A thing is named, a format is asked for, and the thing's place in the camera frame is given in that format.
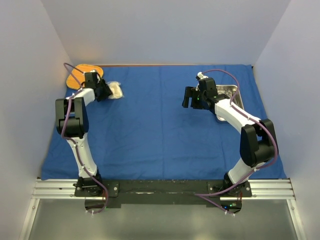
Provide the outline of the white gauze pad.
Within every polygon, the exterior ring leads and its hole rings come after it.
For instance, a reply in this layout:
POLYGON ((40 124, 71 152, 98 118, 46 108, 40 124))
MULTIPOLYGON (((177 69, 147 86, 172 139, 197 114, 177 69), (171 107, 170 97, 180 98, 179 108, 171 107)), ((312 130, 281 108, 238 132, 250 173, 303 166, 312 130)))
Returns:
POLYGON ((110 81, 107 83, 112 94, 108 97, 109 99, 116 100, 124 97, 123 91, 121 89, 121 83, 118 81, 110 81))

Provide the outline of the steel instrument tray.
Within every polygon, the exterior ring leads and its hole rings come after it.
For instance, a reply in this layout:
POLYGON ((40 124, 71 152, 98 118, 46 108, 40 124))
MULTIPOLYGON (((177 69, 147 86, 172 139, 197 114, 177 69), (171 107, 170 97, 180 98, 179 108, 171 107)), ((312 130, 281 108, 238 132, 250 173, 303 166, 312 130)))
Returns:
POLYGON ((217 96, 214 97, 215 99, 221 100, 222 99, 221 95, 225 95, 230 99, 233 95, 235 95, 232 102, 242 110, 245 109, 242 101, 241 93, 240 92, 237 93, 238 87, 236 85, 231 85, 231 84, 216 85, 216 89, 217 89, 217 96))

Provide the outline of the orange square woven mat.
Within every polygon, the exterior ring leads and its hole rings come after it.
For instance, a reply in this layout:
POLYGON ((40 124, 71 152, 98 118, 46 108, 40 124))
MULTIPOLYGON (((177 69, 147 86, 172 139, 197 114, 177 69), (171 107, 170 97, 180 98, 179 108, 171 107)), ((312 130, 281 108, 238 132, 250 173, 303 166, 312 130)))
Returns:
POLYGON ((75 67, 69 63, 64 63, 63 65, 69 73, 69 76, 66 79, 66 86, 73 90, 78 90, 80 88, 80 84, 85 82, 84 73, 96 71, 101 77, 104 75, 103 69, 96 65, 85 63, 79 64, 75 67))

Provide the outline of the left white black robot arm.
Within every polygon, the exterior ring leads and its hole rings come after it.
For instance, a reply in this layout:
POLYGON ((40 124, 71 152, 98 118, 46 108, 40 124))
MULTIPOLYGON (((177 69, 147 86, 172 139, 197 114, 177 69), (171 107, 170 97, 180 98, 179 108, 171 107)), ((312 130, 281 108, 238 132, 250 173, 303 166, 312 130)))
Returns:
POLYGON ((71 147, 76 160, 78 180, 75 188, 92 196, 107 197, 107 188, 88 143, 87 106, 94 101, 106 100, 112 95, 112 91, 97 71, 92 70, 83 75, 84 83, 77 92, 55 101, 55 125, 57 132, 71 147))

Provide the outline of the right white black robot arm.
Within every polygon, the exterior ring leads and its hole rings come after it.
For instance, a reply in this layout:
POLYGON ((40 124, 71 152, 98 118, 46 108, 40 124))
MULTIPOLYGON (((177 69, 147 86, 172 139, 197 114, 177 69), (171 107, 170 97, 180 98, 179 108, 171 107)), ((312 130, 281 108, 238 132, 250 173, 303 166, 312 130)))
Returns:
POLYGON ((274 124, 270 119, 261 120, 239 106, 224 93, 218 93, 212 77, 198 73, 196 87, 187 86, 182 107, 208 110, 223 118, 240 134, 240 159, 223 179, 221 191, 211 196, 226 194, 233 197, 256 171, 267 167, 267 162, 276 160, 279 154, 274 124))

